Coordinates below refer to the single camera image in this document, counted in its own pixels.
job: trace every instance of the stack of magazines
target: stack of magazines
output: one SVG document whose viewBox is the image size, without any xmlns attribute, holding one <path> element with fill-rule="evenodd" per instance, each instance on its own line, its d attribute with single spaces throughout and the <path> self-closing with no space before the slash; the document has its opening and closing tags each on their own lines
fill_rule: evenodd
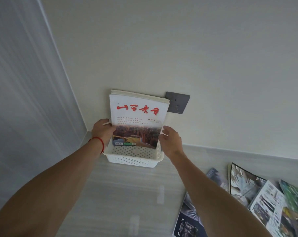
<svg viewBox="0 0 298 237">
<path fill-rule="evenodd" d="M 246 206 L 273 237 L 298 237 L 297 187 L 280 180 L 280 191 L 269 180 L 254 175 L 235 163 L 228 165 L 228 179 L 215 168 L 210 169 L 207 177 Z M 173 236 L 207 237 L 187 192 Z"/>
</svg>

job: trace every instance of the white plastic basket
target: white plastic basket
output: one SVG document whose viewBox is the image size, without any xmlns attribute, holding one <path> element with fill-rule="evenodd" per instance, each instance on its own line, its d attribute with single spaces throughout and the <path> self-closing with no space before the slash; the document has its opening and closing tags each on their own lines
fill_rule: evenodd
<svg viewBox="0 0 298 237">
<path fill-rule="evenodd" d="M 159 141 L 156 149 L 139 146 L 114 146 L 110 141 L 108 147 L 104 150 L 104 155 L 112 163 L 151 168 L 155 167 L 164 158 Z"/>
</svg>

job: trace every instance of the red string bracelet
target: red string bracelet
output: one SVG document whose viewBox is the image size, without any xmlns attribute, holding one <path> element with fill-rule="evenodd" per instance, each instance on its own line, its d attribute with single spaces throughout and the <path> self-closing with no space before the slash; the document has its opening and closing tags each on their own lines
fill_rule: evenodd
<svg viewBox="0 0 298 237">
<path fill-rule="evenodd" d="M 100 153 L 100 155 L 103 154 L 104 153 L 104 147 L 105 147 L 103 140 L 100 137 L 92 137 L 91 139 L 89 139 L 89 141 L 92 140 L 92 139 L 99 139 L 102 142 L 103 149 L 102 149 L 102 152 Z"/>
</svg>

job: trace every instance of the magazine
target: magazine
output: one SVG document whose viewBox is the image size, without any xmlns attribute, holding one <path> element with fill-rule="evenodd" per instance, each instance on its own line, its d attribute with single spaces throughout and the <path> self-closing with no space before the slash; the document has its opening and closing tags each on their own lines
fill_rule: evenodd
<svg viewBox="0 0 298 237">
<path fill-rule="evenodd" d="M 280 180 L 279 184 L 284 192 L 290 214 L 292 215 L 293 226 L 295 227 L 298 236 L 298 187 L 283 180 Z"/>
<path fill-rule="evenodd" d="M 109 95 L 113 145 L 155 149 L 169 100 L 133 92 L 111 90 Z"/>
<path fill-rule="evenodd" d="M 230 194 L 246 207 L 266 182 L 235 163 L 228 166 L 228 180 Z"/>
<path fill-rule="evenodd" d="M 215 168 L 211 168 L 207 177 L 215 181 L 223 189 L 228 188 L 227 179 Z M 173 231 L 175 237 L 207 237 L 206 231 L 197 211 L 191 201 L 189 194 L 186 192 L 183 204 L 177 218 Z"/>
<path fill-rule="evenodd" d="M 217 185 L 223 188 L 225 191 L 229 192 L 228 180 L 222 173 L 220 173 L 215 168 L 211 168 L 206 175 L 209 179 L 213 180 Z"/>
<path fill-rule="evenodd" d="M 251 213 L 273 237 L 295 237 L 285 196 L 270 181 L 266 181 L 249 205 Z"/>
</svg>

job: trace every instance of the electrical outlet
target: electrical outlet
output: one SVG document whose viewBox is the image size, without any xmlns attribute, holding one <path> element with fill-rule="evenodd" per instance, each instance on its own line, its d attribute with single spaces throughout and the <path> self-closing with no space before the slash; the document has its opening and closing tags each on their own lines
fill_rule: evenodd
<svg viewBox="0 0 298 237">
<path fill-rule="evenodd" d="M 168 108 L 168 112 L 183 114 L 185 107 L 188 103 L 188 100 L 191 96 L 168 92 L 165 94 L 165 98 L 170 100 L 170 105 Z"/>
</svg>

